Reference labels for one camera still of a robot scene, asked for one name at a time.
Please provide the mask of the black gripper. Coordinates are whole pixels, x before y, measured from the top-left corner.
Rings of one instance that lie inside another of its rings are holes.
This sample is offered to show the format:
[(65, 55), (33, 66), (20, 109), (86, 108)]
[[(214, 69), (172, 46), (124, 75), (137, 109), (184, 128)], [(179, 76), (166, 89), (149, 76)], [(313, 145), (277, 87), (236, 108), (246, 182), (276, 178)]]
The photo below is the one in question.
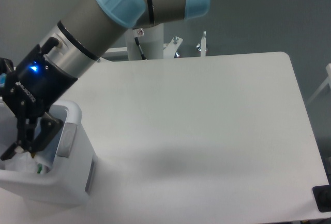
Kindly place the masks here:
[(21, 102), (25, 102), (25, 116), (18, 117), (17, 141), (3, 152), (1, 160), (15, 153), (43, 151), (63, 127), (63, 121), (47, 111), (78, 79), (46, 59), (53, 48), (55, 45), (36, 45), (16, 69), (11, 60), (1, 58), (1, 74), (7, 75), (1, 88), (3, 101), (15, 115), (19, 114)]

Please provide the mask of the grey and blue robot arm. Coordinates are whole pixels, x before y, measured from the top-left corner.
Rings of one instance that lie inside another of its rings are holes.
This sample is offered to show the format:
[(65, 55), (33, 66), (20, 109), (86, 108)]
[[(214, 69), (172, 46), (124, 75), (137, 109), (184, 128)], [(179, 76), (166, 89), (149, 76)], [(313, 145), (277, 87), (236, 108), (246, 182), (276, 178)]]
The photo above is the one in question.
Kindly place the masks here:
[(49, 110), (128, 29), (204, 16), (210, 0), (81, 0), (29, 54), (1, 59), (1, 98), (17, 138), (1, 160), (43, 151), (63, 126)]

